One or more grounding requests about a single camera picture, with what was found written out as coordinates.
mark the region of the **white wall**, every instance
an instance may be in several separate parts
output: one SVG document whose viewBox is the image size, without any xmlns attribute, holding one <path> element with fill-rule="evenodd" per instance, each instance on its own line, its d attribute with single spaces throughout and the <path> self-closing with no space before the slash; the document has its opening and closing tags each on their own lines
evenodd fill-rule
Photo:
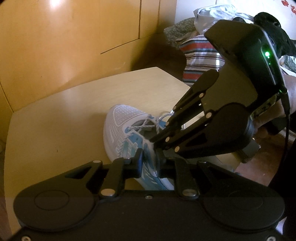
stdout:
<svg viewBox="0 0 296 241">
<path fill-rule="evenodd" d="M 177 0 L 175 23 L 190 17 L 194 17 L 193 11 L 200 7 L 214 4 L 232 4 L 238 12 L 255 16 L 259 12 L 267 12 L 275 16 L 281 23 L 282 28 L 291 39 L 296 39 L 296 14 L 292 13 L 291 5 L 296 2 L 287 0 L 289 6 L 282 4 L 281 0 Z"/>
</svg>

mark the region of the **brown floor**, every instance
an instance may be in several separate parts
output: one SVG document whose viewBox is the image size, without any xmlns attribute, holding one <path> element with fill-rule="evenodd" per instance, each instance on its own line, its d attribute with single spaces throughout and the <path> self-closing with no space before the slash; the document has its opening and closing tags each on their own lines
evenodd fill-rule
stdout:
<svg viewBox="0 0 296 241">
<path fill-rule="evenodd" d="M 162 55 L 145 67 L 159 67 L 177 79 L 182 80 L 186 59 L 179 53 L 172 52 Z M 246 178 L 268 185 L 278 168 L 283 151 L 283 140 L 280 136 L 257 140 L 261 145 L 259 152 L 247 164 L 240 164 L 236 171 Z M 6 240 L 10 237 L 11 231 L 5 211 L 3 168 L 4 152 L 0 153 L 0 237 Z"/>
</svg>

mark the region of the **human hand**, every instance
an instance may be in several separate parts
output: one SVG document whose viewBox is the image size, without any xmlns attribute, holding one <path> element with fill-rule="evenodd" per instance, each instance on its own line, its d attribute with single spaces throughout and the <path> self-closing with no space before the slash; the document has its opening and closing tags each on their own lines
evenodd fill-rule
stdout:
<svg viewBox="0 0 296 241">
<path fill-rule="evenodd" d="M 286 87 L 288 89 L 288 95 L 290 99 L 291 110 L 290 113 L 296 111 L 296 77 L 291 75 L 284 75 Z M 277 101 L 272 107 L 270 107 L 266 112 L 257 117 L 254 121 L 254 127 L 257 130 L 255 134 L 256 137 L 265 138 L 268 135 L 267 129 L 263 127 L 267 122 L 277 118 L 284 117 L 284 108 L 281 104 L 281 100 Z"/>
</svg>

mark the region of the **sneaker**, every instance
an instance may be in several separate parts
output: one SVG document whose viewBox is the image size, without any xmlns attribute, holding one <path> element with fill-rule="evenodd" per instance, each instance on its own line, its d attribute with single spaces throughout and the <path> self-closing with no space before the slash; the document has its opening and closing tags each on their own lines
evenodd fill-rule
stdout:
<svg viewBox="0 0 296 241">
<path fill-rule="evenodd" d="M 156 172 L 156 156 L 149 139 L 165 128 L 162 117 L 153 117 L 128 105 L 118 104 L 108 112 L 104 124 L 105 151 L 113 162 L 115 159 L 134 157 L 138 148 L 143 149 L 142 176 L 136 180 L 145 190 L 173 190 L 167 178 L 159 178 Z"/>
</svg>

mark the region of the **table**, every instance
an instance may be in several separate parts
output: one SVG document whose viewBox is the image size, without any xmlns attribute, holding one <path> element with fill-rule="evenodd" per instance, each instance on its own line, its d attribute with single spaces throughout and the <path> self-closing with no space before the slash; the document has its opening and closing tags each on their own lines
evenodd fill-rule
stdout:
<svg viewBox="0 0 296 241">
<path fill-rule="evenodd" d="M 160 115 L 170 111 L 188 89 L 155 67 L 85 83 L 13 113 L 4 164 L 12 233 L 20 228 L 13 200 L 21 190 L 93 160 L 110 162 L 104 150 L 103 125 L 113 105 L 127 104 Z M 219 159 L 234 168 L 239 164 L 232 154 Z M 138 183 L 131 180 L 128 185 Z"/>
</svg>

